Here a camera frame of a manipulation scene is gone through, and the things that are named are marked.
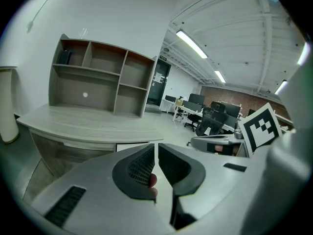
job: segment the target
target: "brick wall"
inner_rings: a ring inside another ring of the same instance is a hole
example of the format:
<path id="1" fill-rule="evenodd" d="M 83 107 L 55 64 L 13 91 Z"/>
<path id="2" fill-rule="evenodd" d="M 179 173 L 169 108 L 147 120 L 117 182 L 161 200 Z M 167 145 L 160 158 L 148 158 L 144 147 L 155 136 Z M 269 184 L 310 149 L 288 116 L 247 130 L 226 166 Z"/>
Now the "brick wall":
<path id="1" fill-rule="evenodd" d="M 251 96 L 249 94 L 235 92 L 226 89 L 205 87 L 202 86 L 201 95 L 205 96 L 204 104 L 207 106 L 211 105 L 212 101 L 224 101 L 230 104 L 242 105 L 240 112 L 243 116 L 248 116 L 249 109 L 258 110 L 266 103 L 270 103 L 275 113 L 290 119 L 285 107 L 281 104 L 275 103 L 270 100 L 263 99 L 257 96 Z"/>

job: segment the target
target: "office chair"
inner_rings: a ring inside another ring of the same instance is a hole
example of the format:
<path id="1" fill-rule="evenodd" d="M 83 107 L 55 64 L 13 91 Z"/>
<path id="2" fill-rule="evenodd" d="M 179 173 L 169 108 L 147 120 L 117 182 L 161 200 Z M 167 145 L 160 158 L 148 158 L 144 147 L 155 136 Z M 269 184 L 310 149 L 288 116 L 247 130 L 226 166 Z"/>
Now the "office chair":
<path id="1" fill-rule="evenodd" d="M 192 127 L 192 131 L 195 131 L 196 126 L 194 126 L 194 123 L 198 123 L 199 120 L 201 119 L 200 116 L 195 115 L 195 114 L 188 114 L 187 117 L 190 121 L 192 121 L 192 123 L 185 123 L 184 127 L 186 126 L 191 126 Z"/>
<path id="2" fill-rule="evenodd" d="M 217 112 L 210 107 L 203 109 L 201 123 L 196 127 L 197 136 L 203 136 L 208 127 L 211 128 L 209 135 L 219 134 L 222 126 L 228 119 L 228 115 L 224 112 Z"/>

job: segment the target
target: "ceiling light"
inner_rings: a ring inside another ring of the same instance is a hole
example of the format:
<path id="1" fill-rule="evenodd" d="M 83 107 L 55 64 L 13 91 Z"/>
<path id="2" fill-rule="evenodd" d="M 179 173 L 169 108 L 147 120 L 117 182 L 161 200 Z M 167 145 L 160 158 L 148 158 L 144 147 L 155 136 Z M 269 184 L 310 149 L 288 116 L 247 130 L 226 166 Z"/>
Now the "ceiling light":
<path id="1" fill-rule="evenodd" d="M 222 83 L 226 83 L 226 81 L 225 81 L 225 79 L 223 78 L 222 74 L 221 74 L 218 70 L 216 70 L 215 73 L 216 73 L 216 75 L 219 77 L 219 79 L 222 81 Z"/>
<path id="2" fill-rule="evenodd" d="M 200 57 L 207 58 L 207 55 L 203 52 L 203 50 L 185 32 L 179 30 L 176 35 L 183 39 L 192 49 L 194 49 Z"/>
<path id="3" fill-rule="evenodd" d="M 298 65 L 303 65 L 303 63 L 307 60 L 309 52 L 310 52 L 310 46 L 308 45 L 308 43 L 305 43 L 303 46 L 301 56 L 298 60 Z"/>
<path id="4" fill-rule="evenodd" d="M 275 92 L 275 95 L 278 95 L 279 92 L 288 84 L 287 80 L 284 80 L 282 84 L 278 87 L 277 91 Z"/>

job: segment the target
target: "white wall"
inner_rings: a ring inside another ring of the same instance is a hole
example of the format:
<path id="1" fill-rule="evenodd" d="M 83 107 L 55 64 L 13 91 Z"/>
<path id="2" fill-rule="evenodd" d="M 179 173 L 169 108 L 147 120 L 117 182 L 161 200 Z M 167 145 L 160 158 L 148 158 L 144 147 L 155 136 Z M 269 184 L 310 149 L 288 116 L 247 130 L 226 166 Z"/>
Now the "white wall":
<path id="1" fill-rule="evenodd" d="M 174 96 L 179 98 L 180 96 L 185 96 L 187 99 L 191 93 L 200 93 L 199 82 L 188 75 L 186 72 L 171 66 L 170 73 L 167 78 L 166 86 L 163 93 L 163 98 L 166 95 Z M 161 110 L 166 111 L 167 105 L 162 105 Z M 174 112 L 174 107 L 171 106 L 170 112 Z"/>
<path id="2" fill-rule="evenodd" d="M 0 66 L 18 66 L 12 101 L 18 115 L 48 102 L 52 57 L 61 34 L 114 44 L 153 58 L 159 54 L 177 0 L 28 0 L 0 42 Z"/>

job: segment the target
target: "desktop surface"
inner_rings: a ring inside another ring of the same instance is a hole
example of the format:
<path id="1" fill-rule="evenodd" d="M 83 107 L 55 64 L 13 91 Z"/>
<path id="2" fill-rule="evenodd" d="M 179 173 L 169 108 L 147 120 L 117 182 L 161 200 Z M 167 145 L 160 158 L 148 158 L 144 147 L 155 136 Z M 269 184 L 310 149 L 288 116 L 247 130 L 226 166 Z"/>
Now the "desktop surface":
<path id="1" fill-rule="evenodd" d="M 67 105 L 46 104 L 17 121 L 33 130 L 74 141 L 134 143 L 163 139 L 153 123 L 144 118 Z"/>

